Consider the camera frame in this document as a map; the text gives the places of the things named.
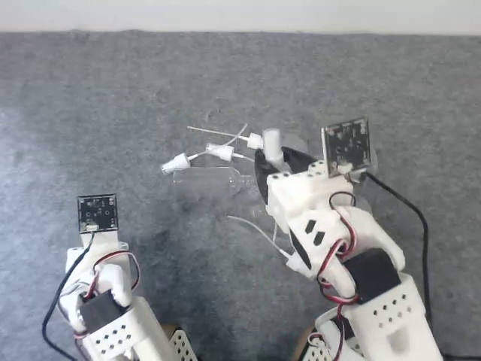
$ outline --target white wall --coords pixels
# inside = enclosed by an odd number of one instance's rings
[[[481,34],[480,0],[0,0],[0,31]]]

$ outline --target black circuit board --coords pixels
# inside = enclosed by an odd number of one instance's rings
[[[367,118],[362,117],[333,126],[326,126],[322,130],[322,142],[329,177],[341,174],[337,169],[339,165],[351,163],[353,171],[371,165],[371,145]]]
[[[81,196],[78,202],[78,226],[80,233],[116,231],[117,200],[115,194]]]

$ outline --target black wire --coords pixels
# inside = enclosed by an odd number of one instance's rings
[[[394,197],[398,200],[403,202],[407,207],[411,208],[419,217],[422,223],[422,280],[424,285],[424,298],[425,298],[425,307],[426,307],[426,320],[428,320],[429,326],[431,330],[433,329],[433,320],[432,320],[432,310],[431,310],[431,291],[429,287],[429,266],[428,266],[428,252],[429,252],[429,227],[428,221],[424,217],[424,214],[417,208],[413,203],[411,203],[408,199],[404,198],[401,194],[393,190],[390,186],[384,184],[381,180],[377,179],[373,174],[369,173],[368,171],[365,173],[375,184],[383,188],[384,190],[391,193]],[[451,360],[471,360],[471,361],[480,361],[481,356],[457,356],[452,355],[450,353],[444,353],[441,351],[441,355],[445,359]]]
[[[71,274],[74,272],[75,268],[79,265],[80,262],[82,262],[82,259],[85,257],[87,252],[89,252],[90,247],[92,246],[93,239],[95,237],[95,233],[92,233],[92,238],[90,239],[89,245],[86,247],[86,249],[82,252],[81,255],[72,263],[72,266],[68,269],[67,273],[65,273],[64,278],[62,279],[62,282],[60,282],[59,288],[57,288],[57,291],[55,292],[55,296],[53,297],[52,304],[50,305],[47,314],[45,315],[44,322],[42,322],[42,337],[44,338],[44,341],[56,352],[60,353],[64,358],[76,361],[75,357],[73,357],[71,354],[67,353],[64,351],[62,348],[54,344],[48,337],[47,334],[47,325],[50,321],[50,318],[52,317],[53,311],[55,310],[55,307],[57,305],[57,302],[59,301],[60,294],[62,293],[63,287],[67,283],[68,279],[70,278]]]
[[[345,192],[345,191],[341,190],[339,192],[332,193],[331,196],[329,197],[329,207],[331,207],[331,209],[334,209],[334,205],[332,204],[332,199],[339,194],[345,194],[346,196],[350,196],[351,199],[352,199],[351,204],[352,204],[353,207],[355,207],[355,204],[357,202],[356,199],[355,199],[355,196],[350,192]]]

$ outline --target gray carpet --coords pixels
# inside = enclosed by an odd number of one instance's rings
[[[40,330],[65,252],[79,244],[75,197],[116,193],[120,237],[161,321],[181,323],[205,361],[288,360],[328,303],[224,217],[245,213],[248,195],[221,207],[180,201],[159,166],[220,141],[189,124],[279,126],[319,153],[322,124],[361,114],[379,176],[431,224],[439,344],[481,353],[480,97],[480,38],[0,35],[0,359],[59,359]],[[365,192],[420,285],[419,221],[374,185]],[[50,334],[74,352],[58,315]]]

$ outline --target transparent plastic bottle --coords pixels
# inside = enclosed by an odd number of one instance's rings
[[[177,195],[194,200],[222,199],[242,189],[257,187],[254,176],[242,175],[232,167],[192,167],[175,171],[173,183]]]

